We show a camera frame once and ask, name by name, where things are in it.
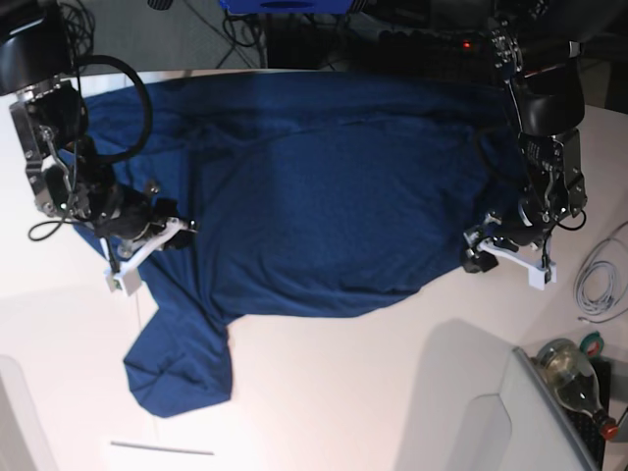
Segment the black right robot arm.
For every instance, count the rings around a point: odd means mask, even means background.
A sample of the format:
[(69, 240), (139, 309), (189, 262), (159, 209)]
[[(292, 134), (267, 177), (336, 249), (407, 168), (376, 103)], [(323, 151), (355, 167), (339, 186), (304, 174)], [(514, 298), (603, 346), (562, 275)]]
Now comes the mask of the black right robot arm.
[[(114, 166), (145, 147), (153, 128), (148, 90), (136, 71), (106, 55), (79, 53), (56, 1), (1, 4), (1, 93), (17, 97), (10, 107), (26, 160), (26, 178), (36, 208), (60, 224), (84, 227), (105, 242), (116, 238), (131, 250), (156, 242), (158, 249), (183, 249), (196, 233), (173, 199), (153, 199), (117, 181)], [(141, 130), (134, 144), (115, 154), (97, 152), (88, 135), (88, 111), (69, 76), (104, 65), (126, 75), (141, 105)]]

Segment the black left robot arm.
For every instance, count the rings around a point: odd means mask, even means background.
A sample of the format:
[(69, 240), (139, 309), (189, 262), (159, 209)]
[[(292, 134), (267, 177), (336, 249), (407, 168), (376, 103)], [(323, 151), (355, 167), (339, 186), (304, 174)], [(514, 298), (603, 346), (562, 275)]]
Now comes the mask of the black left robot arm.
[[(542, 284), (555, 270), (550, 238), (567, 218), (584, 214), (587, 203), (578, 127), (585, 115), (579, 77), (583, 45), (600, 30), (586, 1), (497, 1), (487, 21), (487, 39), (511, 101), (524, 176), (507, 178), (488, 159), (478, 131), (474, 144), (487, 171), (519, 191), (518, 218), (490, 211), (464, 234), (463, 269), (486, 273), (499, 259), (520, 261)], [(537, 263), (520, 260), (522, 246), (541, 250)]]

